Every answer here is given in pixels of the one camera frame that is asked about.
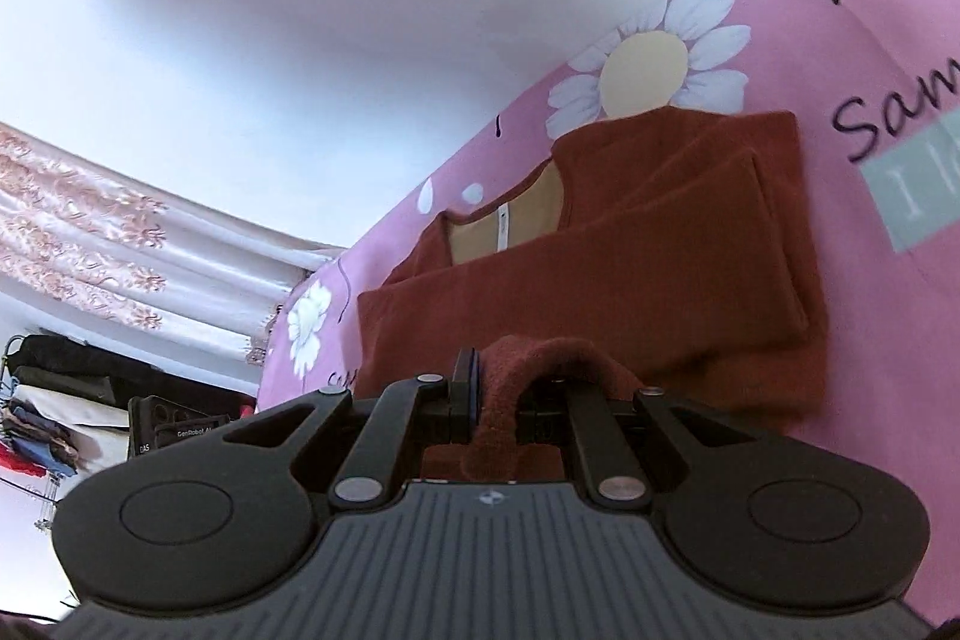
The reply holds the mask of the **pink floral bed sheet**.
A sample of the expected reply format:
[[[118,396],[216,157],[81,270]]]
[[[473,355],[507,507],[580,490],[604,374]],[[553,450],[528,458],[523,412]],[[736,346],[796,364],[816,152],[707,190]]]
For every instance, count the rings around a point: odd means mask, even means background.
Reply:
[[[827,406],[807,440],[903,479],[932,539],[910,591],[958,611],[958,0],[661,0],[532,86],[293,292],[262,406],[342,383],[355,299],[441,211],[488,205],[558,136],[669,103],[799,122],[830,305]]]

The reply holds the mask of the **clothes rack with garments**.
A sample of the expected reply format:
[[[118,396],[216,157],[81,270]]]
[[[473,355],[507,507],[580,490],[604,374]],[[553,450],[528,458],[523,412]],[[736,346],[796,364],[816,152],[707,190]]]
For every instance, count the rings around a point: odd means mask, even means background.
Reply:
[[[83,347],[52,335],[14,335],[2,353],[2,461],[39,484],[34,526],[47,533],[78,482],[124,463],[130,417],[112,378],[71,370]]]

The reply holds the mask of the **black bag on rack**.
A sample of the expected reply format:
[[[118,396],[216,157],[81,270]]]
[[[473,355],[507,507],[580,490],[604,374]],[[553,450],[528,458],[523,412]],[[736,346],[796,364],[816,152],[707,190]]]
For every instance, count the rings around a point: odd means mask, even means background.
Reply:
[[[153,365],[57,335],[16,338],[3,356],[14,390],[46,392],[53,403],[73,403],[78,427],[101,427],[127,414],[132,455],[166,447],[249,416],[247,395],[166,374]]]

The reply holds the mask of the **rust red sweater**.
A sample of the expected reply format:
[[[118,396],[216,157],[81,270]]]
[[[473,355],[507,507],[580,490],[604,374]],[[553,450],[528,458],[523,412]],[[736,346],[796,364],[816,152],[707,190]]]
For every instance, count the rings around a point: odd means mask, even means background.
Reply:
[[[482,417],[430,477],[556,481],[558,450],[516,437],[534,381],[584,377],[613,399],[646,386],[782,431],[820,408],[828,314],[788,112],[663,107],[570,131],[491,209],[439,214],[358,299],[353,390],[446,372],[473,347]]]

